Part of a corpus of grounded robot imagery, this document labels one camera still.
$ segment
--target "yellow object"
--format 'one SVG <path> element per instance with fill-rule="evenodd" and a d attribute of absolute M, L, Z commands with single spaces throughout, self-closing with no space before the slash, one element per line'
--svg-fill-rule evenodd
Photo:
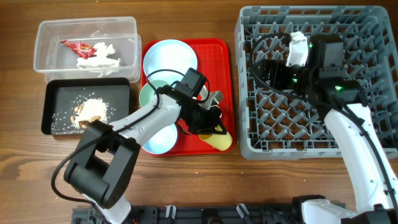
<path fill-rule="evenodd" d="M 222 128 L 217 126 L 216 130 L 222 131 Z M 225 151 L 232 145 L 232 136 L 229 132 L 226 134 L 200 134 L 199 138 L 220 151 Z"/>

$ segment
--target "wood grain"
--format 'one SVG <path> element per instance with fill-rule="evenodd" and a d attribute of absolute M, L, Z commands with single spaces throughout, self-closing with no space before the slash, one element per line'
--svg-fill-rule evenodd
<path fill-rule="evenodd" d="M 0 4 L 0 223 L 69 223 L 72 208 L 86 207 L 57 198 L 50 188 L 55 166 L 75 149 L 77 140 L 55 140 L 40 132 L 46 84 L 43 76 L 32 69 L 40 22 L 134 16 L 143 44 L 156 39 L 219 37 L 230 49 L 237 108 L 234 27 L 239 10 L 248 5 L 320 4 L 315 0 L 44 2 L 18 0 Z M 397 34 L 396 1 L 323 3 L 382 5 L 390 12 Z M 391 162 L 398 171 L 398 161 Z M 78 196 L 61 178 L 57 185 L 65 194 Z M 158 158 L 141 153 L 126 192 L 134 205 L 160 206 L 289 202 L 293 196 L 305 194 L 326 195 L 330 200 L 346 203 L 350 209 L 355 208 L 342 159 L 248 161 L 240 155 L 239 144 L 223 155 Z"/>

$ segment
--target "metal clamp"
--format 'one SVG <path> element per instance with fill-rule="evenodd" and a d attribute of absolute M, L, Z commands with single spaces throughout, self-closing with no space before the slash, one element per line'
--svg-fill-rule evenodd
<path fill-rule="evenodd" d="M 240 203 L 238 206 L 236 206 L 236 211 L 238 211 L 239 216 L 242 218 L 244 224 L 253 224 L 249 218 L 249 210 L 243 203 Z"/>
<path fill-rule="evenodd" d="M 177 212 L 177 208 L 174 205 L 168 205 L 166 208 L 166 219 L 167 223 L 174 224 L 175 223 L 175 213 Z"/>

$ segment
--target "white plate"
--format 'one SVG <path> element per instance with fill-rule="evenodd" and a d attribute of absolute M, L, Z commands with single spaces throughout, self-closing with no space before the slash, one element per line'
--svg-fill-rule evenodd
<path fill-rule="evenodd" d="M 198 59 L 192 48 L 179 40 L 163 40 L 154 44 L 145 54 L 144 73 L 150 74 L 160 69 L 172 69 L 185 74 L 189 68 L 198 68 Z M 171 85 L 181 81 L 182 76 L 175 72 L 158 72 L 149 80 L 164 80 Z"/>
<path fill-rule="evenodd" d="M 156 133 L 142 148 L 151 154 L 159 155 L 168 152 L 176 142 L 177 128 L 172 124 Z"/>

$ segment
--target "black plastic tray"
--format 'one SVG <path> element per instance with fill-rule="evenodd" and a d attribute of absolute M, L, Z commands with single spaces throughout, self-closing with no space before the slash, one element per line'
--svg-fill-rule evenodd
<path fill-rule="evenodd" d="M 109 103 L 108 123 L 122 119 L 129 115 L 129 92 L 130 82 L 126 78 L 53 80 L 45 92 L 42 132 L 57 136 L 83 133 L 84 130 L 71 127 L 70 116 L 74 107 L 88 97 L 102 98 Z"/>

